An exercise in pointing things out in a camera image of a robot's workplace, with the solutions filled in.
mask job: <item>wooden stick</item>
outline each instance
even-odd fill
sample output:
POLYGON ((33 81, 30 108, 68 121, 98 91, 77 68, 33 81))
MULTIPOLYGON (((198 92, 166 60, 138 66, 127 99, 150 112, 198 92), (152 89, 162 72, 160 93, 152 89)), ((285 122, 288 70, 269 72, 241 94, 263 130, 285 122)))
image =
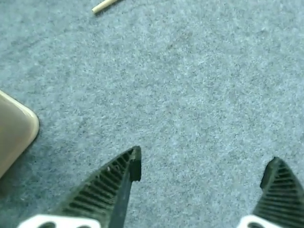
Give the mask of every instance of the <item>wooden stick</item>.
POLYGON ((102 11, 104 8, 108 7, 109 5, 112 5, 116 1, 118 1, 118 0, 104 0, 103 2, 101 2, 100 4, 98 4, 97 6, 95 6, 92 9, 92 11, 93 11, 94 14, 97 14, 100 11, 102 11))

